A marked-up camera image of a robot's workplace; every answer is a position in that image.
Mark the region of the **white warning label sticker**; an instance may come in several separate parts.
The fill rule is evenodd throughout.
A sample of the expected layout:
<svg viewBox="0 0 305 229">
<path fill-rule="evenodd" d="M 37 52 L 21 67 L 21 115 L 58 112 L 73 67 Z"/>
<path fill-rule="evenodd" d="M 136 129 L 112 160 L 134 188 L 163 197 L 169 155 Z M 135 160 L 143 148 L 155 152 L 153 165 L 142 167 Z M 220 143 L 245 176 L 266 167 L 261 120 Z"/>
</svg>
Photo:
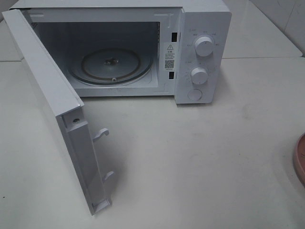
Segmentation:
<svg viewBox="0 0 305 229">
<path fill-rule="evenodd" d="M 177 55 L 177 44 L 175 42 L 165 42 L 163 44 L 163 67 L 165 70 L 175 69 Z"/>
</svg>

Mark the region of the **round white door button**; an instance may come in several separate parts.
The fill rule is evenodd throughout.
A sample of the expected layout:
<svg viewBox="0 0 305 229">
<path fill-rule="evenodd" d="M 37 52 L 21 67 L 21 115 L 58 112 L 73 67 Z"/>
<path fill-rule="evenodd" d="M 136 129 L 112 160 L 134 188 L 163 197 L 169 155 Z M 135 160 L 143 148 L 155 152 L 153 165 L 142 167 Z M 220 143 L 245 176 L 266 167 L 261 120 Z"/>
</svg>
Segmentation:
<svg viewBox="0 0 305 229">
<path fill-rule="evenodd" d="M 193 89 L 188 93 L 188 98 L 193 101 L 198 101 L 202 97 L 202 91 L 198 89 Z"/>
</svg>

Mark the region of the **white microwave door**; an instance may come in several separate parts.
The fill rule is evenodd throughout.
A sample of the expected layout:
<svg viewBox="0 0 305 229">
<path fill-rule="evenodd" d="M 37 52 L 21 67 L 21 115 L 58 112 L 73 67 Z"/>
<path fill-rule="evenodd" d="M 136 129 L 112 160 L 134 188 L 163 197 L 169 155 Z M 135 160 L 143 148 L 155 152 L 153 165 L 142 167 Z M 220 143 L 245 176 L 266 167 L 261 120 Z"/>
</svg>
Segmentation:
<svg viewBox="0 0 305 229">
<path fill-rule="evenodd" d="M 38 104 L 49 120 L 51 130 L 65 142 L 90 213 L 95 215 L 112 203 L 105 182 L 114 172 L 102 172 L 93 144 L 108 135 L 109 130 L 103 128 L 92 137 L 84 117 L 83 101 L 40 41 L 29 16 L 21 10 L 9 10 L 3 17 Z"/>
</svg>

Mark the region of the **glass microwave turntable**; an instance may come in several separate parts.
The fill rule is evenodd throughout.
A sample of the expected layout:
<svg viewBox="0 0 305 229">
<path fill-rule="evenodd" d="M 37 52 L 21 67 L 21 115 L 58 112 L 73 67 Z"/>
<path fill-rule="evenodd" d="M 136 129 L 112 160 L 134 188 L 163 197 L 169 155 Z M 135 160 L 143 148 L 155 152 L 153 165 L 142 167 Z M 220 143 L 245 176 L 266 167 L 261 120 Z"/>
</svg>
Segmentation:
<svg viewBox="0 0 305 229">
<path fill-rule="evenodd" d="M 116 85 L 144 76 L 153 64 L 153 55 L 124 48 L 103 48 L 71 62 L 69 73 L 93 85 Z"/>
</svg>

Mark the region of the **white dial knob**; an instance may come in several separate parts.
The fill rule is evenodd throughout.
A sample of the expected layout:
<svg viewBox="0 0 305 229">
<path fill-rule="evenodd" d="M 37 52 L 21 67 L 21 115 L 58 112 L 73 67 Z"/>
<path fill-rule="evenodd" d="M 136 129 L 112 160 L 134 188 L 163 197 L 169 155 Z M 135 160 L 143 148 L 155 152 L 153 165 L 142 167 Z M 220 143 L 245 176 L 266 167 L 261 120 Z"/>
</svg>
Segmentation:
<svg viewBox="0 0 305 229">
<path fill-rule="evenodd" d="M 208 72 L 205 68 L 197 67 L 191 71 L 191 80 L 195 85 L 201 85 L 208 80 Z"/>
<path fill-rule="evenodd" d="M 195 52 L 198 56 L 205 57 L 214 51 L 214 40 L 211 36 L 204 35 L 196 39 Z"/>
</svg>

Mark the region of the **pink plate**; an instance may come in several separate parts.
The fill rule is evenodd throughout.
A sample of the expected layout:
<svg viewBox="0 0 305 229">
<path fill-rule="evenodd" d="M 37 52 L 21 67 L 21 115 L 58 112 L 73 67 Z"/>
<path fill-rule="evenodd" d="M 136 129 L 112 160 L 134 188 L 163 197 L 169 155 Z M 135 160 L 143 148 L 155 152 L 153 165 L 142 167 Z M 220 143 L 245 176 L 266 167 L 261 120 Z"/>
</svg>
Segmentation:
<svg viewBox="0 0 305 229">
<path fill-rule="evenodd" d="M 298 139 L 295 152 L 293 154 L 293 164 L 296 175 L 302 185 L 305 185 L 305 135 L 302 134 Z"/>
</svg>

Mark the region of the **white microwave oven body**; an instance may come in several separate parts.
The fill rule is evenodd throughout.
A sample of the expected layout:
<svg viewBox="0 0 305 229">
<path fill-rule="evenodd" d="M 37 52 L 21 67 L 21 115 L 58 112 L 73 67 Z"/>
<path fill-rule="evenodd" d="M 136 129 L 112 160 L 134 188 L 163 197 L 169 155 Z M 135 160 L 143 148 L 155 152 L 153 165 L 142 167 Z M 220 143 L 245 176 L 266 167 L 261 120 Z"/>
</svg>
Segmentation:
<svg viewBox="0 0 305 229">
<path fill-rule="evenodd" d="M 213 100 L 232 14 L 221 0 L 20 0 L 9 10 L 26 13 L 31 26 L 79 97 L 173 96 L 177 104 Z M 213 52 L 198 56 L 201 36 L 214 40 Z M 163 67 L 163 44 L 175 42 L 174 70 Z M 123 84 L 93 85 L 69 73 L 73 60 L 103 48 L 124 48 L 153 55 L 150 70 Z M 208 80 L 195 85 L 194 68 Z M 198 101 L 188 93 L 198 89 Z"/>
</svg>

